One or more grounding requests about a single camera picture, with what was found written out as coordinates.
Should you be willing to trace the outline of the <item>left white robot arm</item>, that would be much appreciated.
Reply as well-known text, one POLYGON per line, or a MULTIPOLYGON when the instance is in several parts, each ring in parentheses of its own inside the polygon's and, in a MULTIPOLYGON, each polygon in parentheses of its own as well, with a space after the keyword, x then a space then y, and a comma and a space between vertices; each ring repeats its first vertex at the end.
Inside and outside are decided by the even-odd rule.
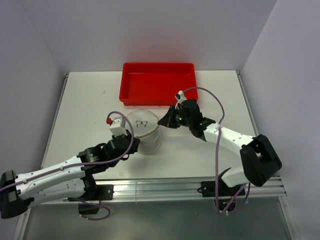
POLYGON ((113 136, 48 168, 19 174, 6 171, 0 178, 0 217, 14 218, 36 205, 63 198, 91 201, 98 195, 93 175, 127 160, 140 142, 131 134, 113 136))

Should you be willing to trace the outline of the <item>white mesh laundry bag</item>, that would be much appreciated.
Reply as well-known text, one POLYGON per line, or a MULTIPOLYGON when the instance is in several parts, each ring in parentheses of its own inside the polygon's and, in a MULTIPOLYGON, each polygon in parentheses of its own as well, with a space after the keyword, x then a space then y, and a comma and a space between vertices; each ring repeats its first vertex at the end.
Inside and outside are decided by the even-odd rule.
POLYGON ((140 140, 138 153, 150 155, 162 143, 159 130, 159 118, 150 110, 138 109, 130 112, 127 119, 132 125, 134 137, 140 140))

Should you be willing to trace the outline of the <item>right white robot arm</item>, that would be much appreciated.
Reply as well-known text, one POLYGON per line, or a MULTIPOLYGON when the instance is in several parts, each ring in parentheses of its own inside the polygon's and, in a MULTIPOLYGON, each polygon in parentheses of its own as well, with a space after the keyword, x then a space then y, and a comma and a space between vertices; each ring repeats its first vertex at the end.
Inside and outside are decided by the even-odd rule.
POLYGON ((244 195, 241 186, 251 183, 262 187, 282 168, 280 158, 265 135, 250 136, 220 126, 203 116, 195 99, 171 105, 157 123, 170 129, 187 127, 194 137, 222 146, 240 157, 240 167, 228 167, 214 180, 213 197, 244 195))

